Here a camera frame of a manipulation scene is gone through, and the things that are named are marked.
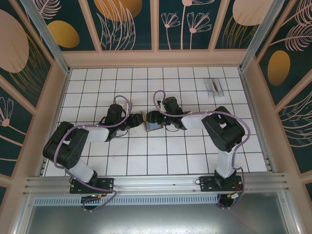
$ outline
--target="white grid floor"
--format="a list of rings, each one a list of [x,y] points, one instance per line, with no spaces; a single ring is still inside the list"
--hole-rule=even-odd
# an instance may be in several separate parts
[[[203,78],[218,78],[224,97],[208,98]],[[235,67],[160,67],[75,69],[72,71],[59,122],[98,123],[106,116],[114,96],[124,95],[133,103],[132,113],[155,110],[153,95],[163,89],[174,96],[183,111],[215,110],[225,106],[244,119],[252,136],[236,156],[235,165],[245,172],[266,172],[243,86]],[[82,158],[99,176],[176,175],[213,173],[217,148],[202,130],[165,129],[146,133],[144,125],[110,142],[86,144]],[[44,176],[64,176],[48,162]]]

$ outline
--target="gray floor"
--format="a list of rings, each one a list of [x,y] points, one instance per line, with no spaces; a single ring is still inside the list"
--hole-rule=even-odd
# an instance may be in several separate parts
[[[36,207],[28,234],[286,234],[277,196],[244,195],[231,210],[209,205]]]

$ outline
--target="flower illustration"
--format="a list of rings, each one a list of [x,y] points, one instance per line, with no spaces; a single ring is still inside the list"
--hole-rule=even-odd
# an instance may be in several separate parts
[[[5,100],[3,97],[0,97],[0,127],[9,127],[12,128],[13,130],[26,135],[26,133],[23,133],[22,131],[12,127],[10,125],[10,118],[12,116],[12,112],[13,112],[13,107],[14,107],[14,102],[8,98],[7,102],[5,103]],[[18,146],[22,146],[23,144],[18,143],[14,140],[11,140],[5,136],[0,135],[1,139],[4,139],[8,142],[11,142],[13,144],[16,144]]]
[[[8,98],[7,104],[3,97],[0,97],[0,126],[7,127],[10,125],[10,118],[13,112],[14,102]]]
[[[162,13],[161,19],[166,27],[168,46],[169,46],[169,49],[171,50],[169,36],[168,36],[168,28],[179,26],[181,23],[180,21],[178,21],[178,17],[176,13],[169,13],[168,15],[166,13]]]
[[[184,6],[191,6],[191,5],[205,5],[209,3],[213,3],[215,0],[182,0]]]
[[[192,36],[193,33],[200,33],[211,30],[212,25],[208,24],[210,22],[209,13],[198,13],[194,18],[194,12],[187,14],[187,23],[190,28],[191,40],[190,40],[190,50],[192,49]]]
[[[184,25],[184,16],[185,16],[185,8],[187,6],[192,5],[205,5],[209,3],[213,3],[215,0],[182,0],[183,7],[183,13],[182,13],[182,27],[181,27],[181,50],[183,50],[183,25]]]

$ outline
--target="purple cable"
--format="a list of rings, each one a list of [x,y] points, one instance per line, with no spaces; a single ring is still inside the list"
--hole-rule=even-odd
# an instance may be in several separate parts
[[[248,132],[247,137],[246,137],[245,140],[243,140],[240,144],[238,144],[238,145],[234,148],[233,157],[232,157],[232,162],[231,162],[231,166],[232,166],[235,170],[241,170],[241,171],[242,171],[242,184],[243,184],[243,190],[242,190],[242,192],[244,193],[244,188],[245,188],[244,171],[243,171],[243,168],[242,168],[242,167],[235,168],[235,167],[234,167],[234,163],[235,163],[235,156],[236,156],[236,152],[237,152],[238,148],[241,147],[243,144],[245,144],[245,143],[247,142],[247,140],[249,140],[249,138],[250,138],[250,136],[251,136],[251,131],[250,131],[250,128],[249,128],[249,126],[247,125],[247,123],[245,123],[243,120],[241,120],[240,118],[238,118],[238,117],[236,117],[236,116],[234,116],[234,115],[231,115],[231,114],[226,113],[226,112],[221,112],[221,111],[206,111],[206,112],[195,112],[195,113],[190,112],[190,113],[182,114],[182,115],[170,115],[170,114],[168,114],[168,113],[166,113],[166,112],[163,112],[163,111],[158,107],[158,105],[157,105],[157,103],[156,103],[156,94],[159,93],[159,92],[162,92],[162,93],[164,94],[164,97],[163,97],[164,99],[166,98],[166,93],[165,93],[165,91],[163,91],[163,90],[158,90],[158,91],[156,91],[156,92],[154,93],[154,96],[153,96],[154,106],[156,107],[156,109],[157,109],[160,113],[162,113],[162,114],[165,115],[165,116],[168,116],[168,117],[185,117],[185,116],[191,116],[191,115],[219,114],[219,115],[225,115],[225,116],[232,117],[232,118],[238,120],[239,122],[241,122],[241,123],[246,127],[247,132]],[[219,202],[220,202],[220,199],[221,199],[221,195],[220,195],[219,198],[218,198],[218,203],[217,203],[218,207],[221,207],[221,206],[220,206],[221,204],[219,203]]]
[[[93,186],[91,186],[91,185],[88,185],[87,183],[83,182],[82,180],[80,180],[79,178],[77,178],[76,176],[74,176],[69,170],[65,169],[64,167],[58,166],[58,165],[57,165],[57,157],[58,157],[58,154],[59,154],[59,150],[60,150],[60,148],[61,148],[61,146],[62,146],[62,143],[65,141],[65,139],[67,138],[67,136],[68,136],[73,130],[75,130],[75,129],[77,129],[77,128],[91,128],[91,127],[114,128],[114,127],[117,127],[117,126],[123,124],[123,123],[127,120],[127,118],[129,117],[132,107],[131,107],[130,101],[129,101],[126,97],[124,97],[124,96],[122,96],[122,95],[117,95],[117,96],[114,98],[114,103],[116,103],[116,98],[118,98],[118,97],[125,99],[125,100],[126,100],[126,103],[128,104],[128,107],[129,107],[129,111],[127,112],[125,118],[124,118],[121,122],[119,122],[119,123],[117,123],[117,124],[114,124],[114,125],[106,125],[106,126],[105,126],[105,125],[98,125],[98,124],[95,124],[95,125],[93,125],[93,124],[86,124],[86,125],[77,125],[77,126],[74,126],[74,127],[72,127],[71,129],[69,129],[69,130],[67,131],[67,133],[65,133],[65,135],[63,136],[63,138],[60,140],[60,142],[59,142],[59,144],[58,144],[58,146],[57,146],[57,149],[55,150],[55,153],[54,153],[53,163],[54,163],[54,166],[55,166],[55,167],[60,168],[60,169],[64,169],[65,172],[66,172],[67,174],[69,174],[71,177],[73,177],[74,179],[76,179],[77,181],[79,181],[81,184],[83,184],[84,186],[86,186],[86,187],[88,187],[88,188],[90,188],[90,189],[98,190],[98,191],[101,191],[101,192],[114,192],[114,193],[115,193],[115,194],[114,194],[110,199],[108,199],[103,205],[97,206],[96,208],[93,209],[93,211],[97,211],[97,210],[101,209],[103,206],[105,206],[107,203],[109,203],[109,202],[116,196],[117,191],[115,191],[115,190],[109,190],[109,189],[100,189],[100,188],[96,188],[96,187],[93,187]],[[84,208],[84,205],[85,205],[86,202],[88,202],[88,201],[90,201],[90,200],[97,200],[97,199],[99,199],[99,198],[91,198],[91,199],[85,201],[85,202],[83,203],[82,207]]]

